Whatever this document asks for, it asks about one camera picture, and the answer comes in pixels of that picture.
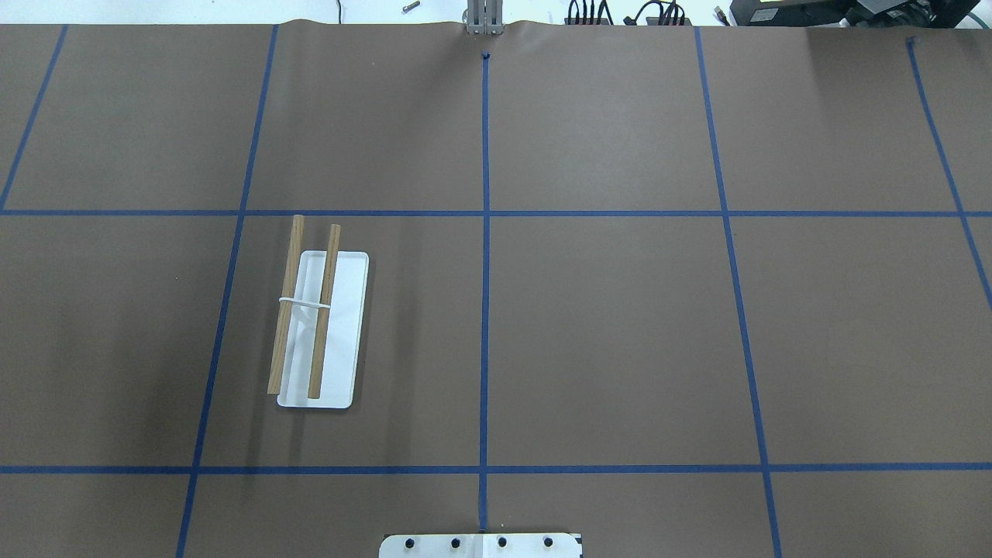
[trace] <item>wooden rod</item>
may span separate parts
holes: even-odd
[[[290,232],[290,251],[286,254],[286,274],[283,275],[282,297],[293,297],[297,290],[297,275],[300,273],[300,253],[304,245],[304,217],[293,215],[293,230]],[[293,303],[279,303],[279,319],[276,321],[276,342],[272,345],[272,368],[269,370],[269,394],[279,393],[283,387],[283,366],[286,364],[286,343],[290,334],[290,315]]]
[[[334,271],[337,269],[337,248],[341,242],[341,225],[330,226],[327,240],[327,258],[323,260],[323,281],[320,283],[320,303],[330,306],[334,291]],[[313,359],[310,361],[310,389],[307,398],[320,399],[320,384],[323,382],[323,354],[327,348],[327,324],[330,310],[318,308],[316,311],[316,337],[313,339]]]

